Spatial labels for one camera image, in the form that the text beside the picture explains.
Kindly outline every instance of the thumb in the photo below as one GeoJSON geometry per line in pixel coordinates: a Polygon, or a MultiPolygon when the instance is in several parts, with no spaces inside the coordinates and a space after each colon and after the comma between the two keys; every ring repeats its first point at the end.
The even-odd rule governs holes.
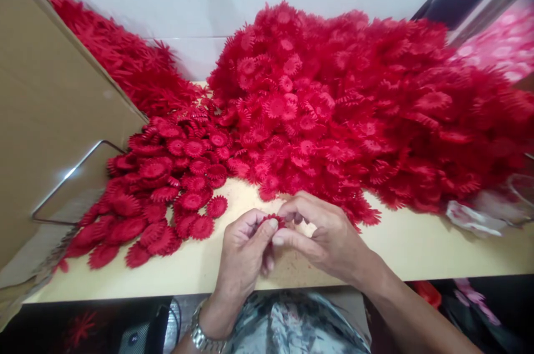
{"type": "Polygon", "coordinates": [[[322,247],[315,241],[292,229],[280,229],[277,231],[273,237],[273,244],[291,247],[308,258],[316,258],[322,251],[322,247]]]}
{"type": "Polygon", "coordinates": [[[260,227],[258,227],[256,233],[250,238],[249,245],[254,247],[258,252],[263,253],[277,230],[278,221],[276,219],[266,220],[260,227]]]}

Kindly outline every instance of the right hand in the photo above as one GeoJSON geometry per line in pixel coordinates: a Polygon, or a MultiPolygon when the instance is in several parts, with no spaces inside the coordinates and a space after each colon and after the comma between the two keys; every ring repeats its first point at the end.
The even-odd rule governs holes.
{"type": "Polygon", "coordinates": [[[367,247],[340,207],[299,191],[280,207],[278,215],[296,224],[305,220],[317,229],[311,238],[290,228],[280,229],[273,236],[275,246],[299,251],[318,269],[362,292],[380,283],[387,265],[367,247]]]}

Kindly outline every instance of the pile of red flowers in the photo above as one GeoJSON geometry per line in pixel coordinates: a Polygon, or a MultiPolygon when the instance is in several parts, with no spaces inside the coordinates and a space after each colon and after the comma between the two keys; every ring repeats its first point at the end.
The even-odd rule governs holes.
{"type": "Polygon", "coordinates": [[[225,163],[235,148],[230,134],[213,122],[215,108],[210,108],[154,116],[142,133],[130,137],[130,151],[109,161],[112,179],[80,221],[66,258],[91,252],[90,267],[101,268],[120,245],[139,237],[126,256],[134,268],[153,255],[172,254],[183,240],[211,235],[214,219],[228,206],[214,189],[226,182],[225,163]],[[166,218],[169,205],[172,222],[166,218]]]}
{"type": "Polygon", "coordinates": [[[354,224],[378,222],[362,189],[438,212],[502,181],[522,168],[534,96],[450,61],[445,37],[424,20],[266,7],[228,39],[208,79],[219,124],[243,147],[229,168],[264,200],[306,190],[354,224]]]}
{"type": "Polygon", "coordinates": [[[196,105],[200,86],[184,80],[161,41],[150,45],[113,19],[75,0],[50,0],[61,20],[91,52],[131,101],[148,117],[165,116],[196,105]]]}
{"type": "Polygon", "coordinates": [[[355,226],[375,224],[363,189],[392,208],[439,212],[520,169],[534,137],[534,96],[450,60],[437,24],[266,7],[228,39],[208,79],[213,97],[197,105],[204,92],[180,78],[167,47],[81,3],[51,2],[151,118],[110,160],[106,192],[67,250],[91,252],[91,268],[136,239],[129,267],[207,238],[228,205],[213,196],[228,172],[259,184],[264,200],[305,190],[355,226]]]}

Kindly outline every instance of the fingernail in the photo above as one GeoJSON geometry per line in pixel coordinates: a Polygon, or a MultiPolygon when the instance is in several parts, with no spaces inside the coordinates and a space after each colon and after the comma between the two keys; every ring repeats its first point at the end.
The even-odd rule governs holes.
{"type": "Polygon", "coordinates": [[[273,237],[273,245],[284,245],[284,240],[280,237],[273,237]]]}
{"type": "Polygon", "coordinates": [[[271,226],[273,229],[278,230],[278,221],[276,219],[269,219],[269,226],[271,226]]]}

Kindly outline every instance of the table surface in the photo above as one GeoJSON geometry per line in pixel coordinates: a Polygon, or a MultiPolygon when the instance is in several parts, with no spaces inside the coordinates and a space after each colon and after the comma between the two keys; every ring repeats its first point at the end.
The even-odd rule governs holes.
{"type": "MultiPolygon", "coordinates": [[[[26,302],[211,292],[219,269],[225,226],[251,208],[272,213],[283,202],[277,199],[265,203],[256,186],[237,179],[229,179],[216,194],[227,197],[229,207],[216,221],[208,240],[187,241],[174,255],[151,258],[136,269],[125,266],[129,246],[122,247],[113,262],[97,271],[89,269],[87,257],[69,259],[69,272],[58,271],[48,285],[26,302]]],[[[479,239],[436,215],[416,214],[409,209],[391,211],[372,195],[366,194],[366,198],[382,212],[382,222],[364,227],[362,238],[405,281],[534,273],[533,224],[524,230],[509,228],[502,238],[479,239]]],[[[260,278],[257,289],[342,284],[313,268],[296,252],[286,250],[279,254],[271,276],[260,278]]]]}

